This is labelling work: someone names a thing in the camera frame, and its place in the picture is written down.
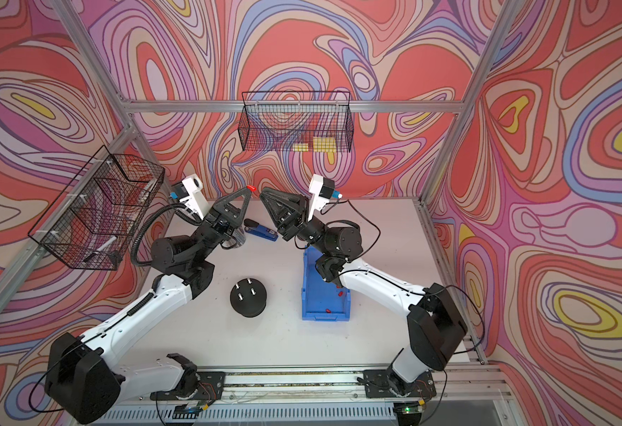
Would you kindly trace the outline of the blue plastic bin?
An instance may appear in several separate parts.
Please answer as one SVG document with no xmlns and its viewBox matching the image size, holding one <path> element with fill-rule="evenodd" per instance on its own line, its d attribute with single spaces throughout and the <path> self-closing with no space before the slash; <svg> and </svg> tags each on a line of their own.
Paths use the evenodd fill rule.
<svg viewBox="0 0 622 426">
<path fill-rule="evenodd" d="M 321 252 L 307 248 L 304 253 L 304 280 L 301 293 L 301 312 L 303 321 L 344 322 L 350 321 L 351 292 L 325 282 L 316 271 L 316 261 Z"/>
</svg>

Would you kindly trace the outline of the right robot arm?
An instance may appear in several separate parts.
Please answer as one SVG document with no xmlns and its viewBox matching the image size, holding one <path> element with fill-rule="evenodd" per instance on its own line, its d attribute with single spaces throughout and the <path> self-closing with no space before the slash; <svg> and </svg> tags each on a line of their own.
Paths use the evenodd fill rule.
<svg viewBox="0 0 622 426">
<path fill-rule="evenodd" d="M 316 216 L 327 196 L 326 190 L 308 198 L 265 188 L 260 199 L 282 238 L 299 239 L 320 252 L 315 269 L 325 282 L 361 293 L 404 318 L 408 345 L 385 369 L 378 390 L 408 397 L 427 374 L 445 370 L 468 327 L 449 288 L 411 284 L 364 261 L 357 223 L 347 219 L 325 223 Z"/>
</svg>

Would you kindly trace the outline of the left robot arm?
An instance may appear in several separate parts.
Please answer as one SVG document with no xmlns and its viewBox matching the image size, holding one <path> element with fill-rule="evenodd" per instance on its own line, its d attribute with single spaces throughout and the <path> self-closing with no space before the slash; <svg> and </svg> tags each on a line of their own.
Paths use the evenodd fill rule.
<svg viewBox="0 0 622 426">
<path fill-rule="evenodd" d="M 204 388 L 197 366 L 179 353 L 136 367 L 120 362 L 157 324 L 209 287 L 214 266 L 206 259 L 243 225 L 254 191 L 247 186 L 216 200 L 190 236 L 155 241 L 150 264 L 160 274 L 148 292 L 78 337 L 64 333 L 55 339 L 40 381 L 60 409 L 79 424 L 92 424 L 120 401 L 153 392 L 192 399 Z"/>
</svg>

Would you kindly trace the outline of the black round screw base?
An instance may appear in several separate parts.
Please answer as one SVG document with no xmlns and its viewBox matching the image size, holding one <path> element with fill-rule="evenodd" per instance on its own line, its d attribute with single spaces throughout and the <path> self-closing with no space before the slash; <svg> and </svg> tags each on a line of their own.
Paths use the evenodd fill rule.
<svg viewBox="0 0 622 426">
<path fill-rule="evenodd" d="M 264 284 L 254 278 L 238 280 L 229 296 L 231 307 L 245 318 L 255 318 L 264 312 L 268 293 Z"/>
</svg>

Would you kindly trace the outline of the blue black stapler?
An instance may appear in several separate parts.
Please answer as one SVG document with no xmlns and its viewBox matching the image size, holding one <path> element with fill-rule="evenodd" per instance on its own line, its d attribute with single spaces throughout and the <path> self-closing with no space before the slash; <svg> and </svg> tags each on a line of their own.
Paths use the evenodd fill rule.
<svg viewBox="0 0 622 426">
<path fill-rule="evenodd" d="M 279 238 L 279 234 L 277 231 L 261 225 L 259 222 L 253 219 L 245 218 L 243 226 L 247 234 L 255 235 L 268 241 L 277 241 Z"/>
</svg>

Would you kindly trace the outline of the yellow sticky note pad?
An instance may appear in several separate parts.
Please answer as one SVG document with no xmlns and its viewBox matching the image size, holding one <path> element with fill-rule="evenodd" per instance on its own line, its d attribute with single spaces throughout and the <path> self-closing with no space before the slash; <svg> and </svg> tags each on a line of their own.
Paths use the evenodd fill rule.
<svg viewBox="0 0 622 426">
<path fill-rule="evenodd" d="M 337 140 L 331 137 L 313 137 L 312 148 L 316 153 L 336 153 Z"/>
</svg>

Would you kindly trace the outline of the white marker in basket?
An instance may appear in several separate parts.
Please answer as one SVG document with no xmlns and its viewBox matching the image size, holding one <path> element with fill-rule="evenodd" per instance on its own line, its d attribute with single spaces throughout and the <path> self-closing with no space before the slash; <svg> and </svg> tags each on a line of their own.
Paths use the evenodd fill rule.
<svg viewBox="0 0 622 426">
<path fill-rule="evenodd" d="M 88 263 L 90 262 L 95 256 L 103 253 L 106 248 L 108 248 L 108 246 L 112 245 L 112 243 L 114 243 L 116 241 L 117 237 L 116 236 L 111 236 L 108 241 L 105 241 L 105 243 L 103 243 L 100 247 L 96 248 L 95 250 L 93 250 L 85 259 L 84 262 Z"/>
</svg>

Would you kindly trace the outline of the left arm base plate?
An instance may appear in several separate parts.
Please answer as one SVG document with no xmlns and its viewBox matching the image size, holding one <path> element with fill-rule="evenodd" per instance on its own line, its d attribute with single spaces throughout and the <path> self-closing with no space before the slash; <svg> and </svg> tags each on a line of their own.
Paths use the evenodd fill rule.
<svg viewBox="0 0 622 426">
<path fill-rule="evenodd" d="M 222 371 L 184 373 L 172 390 L 152 392 L 150 398 L 154 401 L 217 401 L 224 392 L 225 379 L 226 373 Z"/>
</svg>

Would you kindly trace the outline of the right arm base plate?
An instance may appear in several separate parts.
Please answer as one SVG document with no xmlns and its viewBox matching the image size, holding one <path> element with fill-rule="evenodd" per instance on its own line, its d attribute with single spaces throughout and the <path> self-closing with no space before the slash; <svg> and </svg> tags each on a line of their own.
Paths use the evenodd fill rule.
<svg viewBox="0 0 622 426">
<path fill-rule="evenodd" d="M 357 377 L 368 399 L 418 398 L 429 400 L 437 395 L 431 371 L 422 373 L 415 381 L 407 382 L 390 369 L 367 369 Z"/>
</svg>

